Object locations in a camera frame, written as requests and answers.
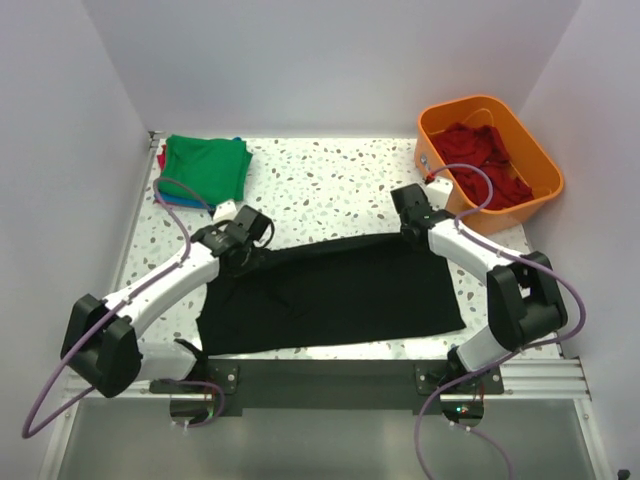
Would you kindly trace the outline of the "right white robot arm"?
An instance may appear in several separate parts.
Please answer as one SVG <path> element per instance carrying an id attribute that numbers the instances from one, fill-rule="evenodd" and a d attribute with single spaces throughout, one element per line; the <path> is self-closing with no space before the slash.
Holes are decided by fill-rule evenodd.
<path id="1" fill-rule="evenodd" d="M 450 349 L 441 385 L 469 392 L 481 380 L 480 369 L 567 324 L 567 311 L 549 259 L 540 252 L 502 250 L 470 231 L 450 212 L 434 210 L 417 184 L 391 192 L 400 232 L 415 248 L 443 257 L 466 270 L 486 288 L 488 324 Z"/>

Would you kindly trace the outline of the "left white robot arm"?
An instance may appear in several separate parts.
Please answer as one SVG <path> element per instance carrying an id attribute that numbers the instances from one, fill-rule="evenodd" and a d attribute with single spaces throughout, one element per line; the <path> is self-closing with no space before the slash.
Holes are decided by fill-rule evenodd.
<path id="1" fill-rule="evenodd" d="M 200 390 L 207 380 L 200 353 L 179 342 L 145 343 L 142 336 L 168 309 L 216 279 L 223 267 L 248 267 L 257 242 L 274 232 L 273 221 L 252 207 L 232 209 L 130 286 L 103 299 L 84 295 L 72 307 L 61 360 L 106 398 L 138 381 L 173 380 L 185 392 Z"/>

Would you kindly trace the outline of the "black t-shirt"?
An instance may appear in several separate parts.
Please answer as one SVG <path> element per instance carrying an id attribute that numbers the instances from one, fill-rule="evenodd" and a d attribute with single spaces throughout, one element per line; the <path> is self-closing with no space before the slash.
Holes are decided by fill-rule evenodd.
<path id="1" fill-rule="evenodd" d="M 398 233 L 224 262 L 196 320 L 207 355 L 430 337 L 464 328 L 446 260 Z"/>

